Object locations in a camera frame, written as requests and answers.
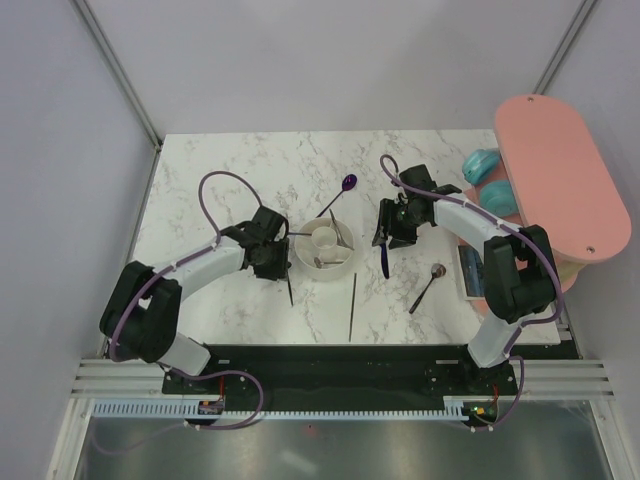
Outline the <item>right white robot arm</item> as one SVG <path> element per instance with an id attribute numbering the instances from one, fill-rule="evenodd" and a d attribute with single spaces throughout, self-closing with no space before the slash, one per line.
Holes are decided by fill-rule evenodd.
<path id="1" fill-rule="evenodd" d="M 561 282 L 549 238 L 539 225 L 523 227 L 505 221 L 473 203 L 451 185 L 437 185 L 425 165 L 403 172 L 389 170 L 393 157 L 380 158 L 383 172 L 401 192 L 380 201 L 374 247 L 393 250 L 413 246 L 418 229 L 442 227 L 479 255 L 488 312 L 467 345 L 469 362 L 458 368 L 467 392 L 483 392 L 494 381 L 493 367 L 505 362 L 528 325 L 552 323 L 562 306 Z"/>

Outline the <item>copper bowl dark spoon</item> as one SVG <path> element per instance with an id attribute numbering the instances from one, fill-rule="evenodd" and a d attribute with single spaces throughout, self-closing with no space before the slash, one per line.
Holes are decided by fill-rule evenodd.
<path id="1" fill-rule="evenodd" d="M 418 307 L 420 306 L 421 302 L 424 299 L 424 296 L 426 295 L 426 292 L 428 291 L 429 287 L 433 284 L 433 282 L 446 275 L 446 267 L 443 264 L 436 263 L 432 266 L 430 273 L 431 273 L 431 278 L 429 282 L 421 291 L 421 293 L 418 295 L 418 297 L 416 298 L 416 300 L 414 301 L 414 303 L 411 305 L 409 309 L 410 315 L 413 315 L 415 311 L 418 309 Z"/>

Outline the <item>white round divided container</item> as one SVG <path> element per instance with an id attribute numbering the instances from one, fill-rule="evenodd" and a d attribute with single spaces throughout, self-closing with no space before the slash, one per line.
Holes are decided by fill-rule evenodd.
<path id="1" fill-rule="evenodd" d="M 337 245 L 336 229 L 354 250 Z M 353 273 L 362 259 L 358 240 L 347 224 L 332 217 L 320 217 L 308 221 L 293 232 L 309 232 L 311 236 L 293 236 L 294 265 L 307 277 L 320 281 L 331 282 Z M 337 266 L 317 268 L 313 259 L 344 260 Z"/>

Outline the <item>purple long-handled spoon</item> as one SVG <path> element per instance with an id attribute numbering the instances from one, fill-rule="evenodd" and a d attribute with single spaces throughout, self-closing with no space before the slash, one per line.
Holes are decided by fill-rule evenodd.
<path id="1" fill-rule="evenodd" d="M 353 190 L 358 183 L 358 177 L 356 174 L 351 173 L 346 175 L 341 182 L 341 190 L 335 195 L 335 197 L 328 202 L 328 204 L 318 213 L 317 218 L 322 217 L 331 206 L 346 192 Z"/>

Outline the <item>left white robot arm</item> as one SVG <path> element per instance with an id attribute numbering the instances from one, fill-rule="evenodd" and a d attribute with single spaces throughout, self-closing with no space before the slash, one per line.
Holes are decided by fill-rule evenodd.
<path id="1" fill-rule="evenodd" d="M 241 270 L 251 269 L 258 279 L 286 279 L 288 233 L 286 217 L 261 206 L 252 219 L 223 229 L 211 243 L 164 267 L 127 264 L 99 322 L 109 339 L 109 358 L 156 363 L 183 374 L 196 392 L 211 392 L 220 371 L 207 347 L 178 332 L 181 304 Z"/>

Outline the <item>black small spoon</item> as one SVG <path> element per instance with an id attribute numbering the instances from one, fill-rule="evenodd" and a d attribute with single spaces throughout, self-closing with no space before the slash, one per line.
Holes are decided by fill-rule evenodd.
<path id="1" fill-rule="evenodd" d="M 287 272 L 286 281 L 287 281 L 287 288 L 288 288 L 288 295 L 289 295 L 290 305 L 291 305 L 291 307 L 293 307 L 294 306 L 293 289 L 292 289 L 292 284 L 291 284 L 291 279 L 290 279 L 289 272 Z"/>

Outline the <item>silver small spoon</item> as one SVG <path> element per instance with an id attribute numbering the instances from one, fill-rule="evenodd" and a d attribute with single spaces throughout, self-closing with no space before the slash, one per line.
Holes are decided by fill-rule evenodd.
<path id="1" fill-rule="evenodd" d="M 317 268 L 322 269 L 322 268 L 324 268 L 324 267 L 326 267 L 326 266 L 331 267 L 331 266 L 342 265 L 342 264 L 344 264 L 344 263 L 345 263 L 345 261 L 344 261 L 344 260 L 332 260 L 332 261 L 326 261 L 326 260 L 322 260 L 322 259 L 321 259 L 321 258 L 319 258 L 319 257 L 315 257 L 315 258 L 313 259 L 313 263 L 314 263 L 314 265 L 315 265 Z"/>

